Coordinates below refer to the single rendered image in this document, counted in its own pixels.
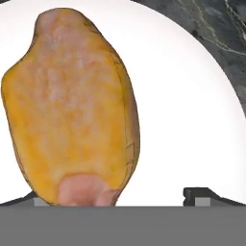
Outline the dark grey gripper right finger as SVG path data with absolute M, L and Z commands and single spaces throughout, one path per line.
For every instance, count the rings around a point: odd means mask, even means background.
M 245 204 L 220 197 L 208 187 L 185 187 L 183 195 L 185 207 L 245 207 Z

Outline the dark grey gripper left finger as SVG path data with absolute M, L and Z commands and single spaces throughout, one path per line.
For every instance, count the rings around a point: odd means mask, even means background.
M 47 203 L 45 203 L 32 191 L 24 197 L 10 200 L 8 202 L 0 204 L 0 207 L 7 207 L 7 206 L 46 207 Z

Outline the white round plate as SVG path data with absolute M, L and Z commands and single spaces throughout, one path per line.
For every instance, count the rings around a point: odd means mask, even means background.
M 55 8 L 87 17 L 117 52 L 131 80 L 140 150 L 115 204 L 177 207 L 185 187 L 208 187 L 246 204 L 246 117 L 229 79 L 182 27 L 130 0 L 0 4 L 0 202 L 33 191 L 14 153 L 2 79 L 30 48 L 38 16 Z

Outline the orange chicken drumstick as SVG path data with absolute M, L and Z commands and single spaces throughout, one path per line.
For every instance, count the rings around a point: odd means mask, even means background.
M 41 13 L 1 95 L 18 166 L 53 206 L 115 205 L 135 171 L 139 121 L 123 61 L 82 13 Z

